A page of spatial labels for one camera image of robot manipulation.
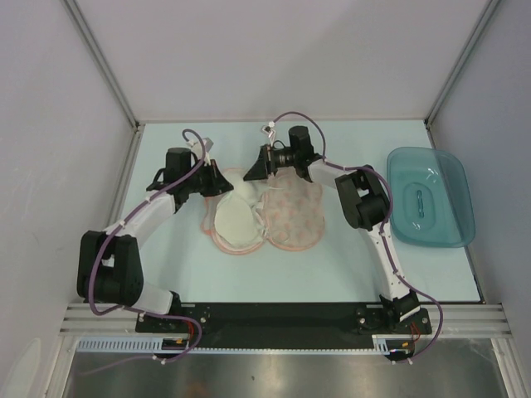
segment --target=light blue table surface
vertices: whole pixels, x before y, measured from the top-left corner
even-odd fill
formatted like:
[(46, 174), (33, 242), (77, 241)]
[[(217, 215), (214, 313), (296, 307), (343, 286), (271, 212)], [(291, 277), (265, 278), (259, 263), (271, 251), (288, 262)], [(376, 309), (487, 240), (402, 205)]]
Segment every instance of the light blue table surface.
[[(214, 142), (210, 154), (220, 169), (249, 168), (266, 143), (263, 123), (147, 124), (127, 191), (124, 215), (145, 196), (145, 188), (164, 166), (168, 148), (184, 146), (181, 132), (195, 129)], [(280, 122), (277, 138), (304, 122)], [(371, 164), (386, 174), (387, 155), (404, 146), (430, 147), (420, 120), (322, 122), (327, 157), (347, 166)], [(316, 151), (319, 133), (310, 128)], [(159, 227), (141, 250), (144, 277), (189, 302), (346, 302), (378, 301), (377, 272), (360, 234), (343, 218), (335, 190), (324, 189), (326, 231), (312, 249), (288, 252), (266, 243), (249, 255), (222, 253), (200, 223), (203, 198), (194, 194)], [(395, 239), (409, 281), (441, 301), (480, 299), (464, 249), (435, 249)]]

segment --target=black mount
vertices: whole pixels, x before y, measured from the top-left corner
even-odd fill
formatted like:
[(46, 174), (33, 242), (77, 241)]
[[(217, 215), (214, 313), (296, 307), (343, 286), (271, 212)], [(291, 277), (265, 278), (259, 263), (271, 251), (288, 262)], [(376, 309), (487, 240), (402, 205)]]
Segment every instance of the black mount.
[[(389, 199), (378, 178), (362, 170), (335, 179), (343, 214), (352, 228), (372, 231), (389, 211)], [(368, 191), (359, 196), (358, 189)]]
[[(160, 191), (184, 177), (192, 170), (192, 156), (195, 157), (188, 148), (170, 148), (166, 152), (166, 167), (157, 171), (146, 191)], [(175, 211), (178, 211), (192, 193), (199, 193), (204, 197), (215, 197), (233, 189), (232, 184), (219, 171), (216, 161), (212, 159), (210, 164), (204, 163), (185, 182), (170, 189), (168, 194), (173, 196)]]
[[(430, 334), (428, 312), (422, 308), (407, 321), (388, 322), (385, 308), (368, 303), (187, 303), (183, 316), (197, 320), (200, 348), (270, 350), (371, 349), (373, 335), (405, 335), (387, 339), (396, 348), (388, 357), (400, 360), (414, 353), (411, 325)], [(144, 316), (139, 333), (188, 333), (179, 321)]]
[(289, 147), (275, 148), (269, 144), (260, 147), (258, 159), (243, 177), (244, 181), (266, 180), (270, 175), (275, 175), (279, 168), (293, 166), (300, 178), (311, 182), (308, 166), (322, 157), (314, 151), (308, 128), (294, 126), (288, 135)]
[[(80, 262), (77, 271), (77, 293), (89, 297), (89, 279), (95, 258), (107, 238), (105, 232), (88, 231), (81, 238)], [(128, 307), (135, 304), (142, 293), (144, 275), (136, 238), (115, 237), (107, 246), (103, 261), (114, 255), (114, 266), (100, 264), (96, 275), (94, 297), (101, 303), (117, 303)]]

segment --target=cloth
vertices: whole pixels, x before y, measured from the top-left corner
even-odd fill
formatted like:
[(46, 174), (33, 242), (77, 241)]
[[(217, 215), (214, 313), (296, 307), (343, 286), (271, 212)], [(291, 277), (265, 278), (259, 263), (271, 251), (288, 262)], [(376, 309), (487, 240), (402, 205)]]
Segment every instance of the cloth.
[(266, 240), (282, 250), (307, 250), (324, 234), (323, 189), (280, 170), (267, 183), (244, 182), (245, 171), (229, 169), (223, 176), (234, 191), (205, 201), (202, 230), (224, 252), (245, 255)]

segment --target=white wall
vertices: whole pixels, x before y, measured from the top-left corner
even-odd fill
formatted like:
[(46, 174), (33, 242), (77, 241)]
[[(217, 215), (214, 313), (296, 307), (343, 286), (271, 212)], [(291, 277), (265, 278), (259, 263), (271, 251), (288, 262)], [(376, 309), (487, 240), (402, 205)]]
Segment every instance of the white wall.
[(531, 2), (504, 2), (436, 119), (440, 148), (465, 165), (487, 298), (504, 304), (531, 371)]
[(2, 2), (0, 37), (0, 386), (39, 337), (34, 396), (131, 132), (59, 0)]
[(79, 0), (140, 120), (424, 119), (487, 0)]

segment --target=teal plastic tray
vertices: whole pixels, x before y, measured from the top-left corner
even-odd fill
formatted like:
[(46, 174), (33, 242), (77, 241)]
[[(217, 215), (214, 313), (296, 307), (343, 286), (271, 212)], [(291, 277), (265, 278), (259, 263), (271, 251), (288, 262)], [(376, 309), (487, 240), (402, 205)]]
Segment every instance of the teal plastic tray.
[(412, 245), (462, 247), (475, 236), (465, 169), (452, 154), (398, 148), (387, 158), (395, 236)]

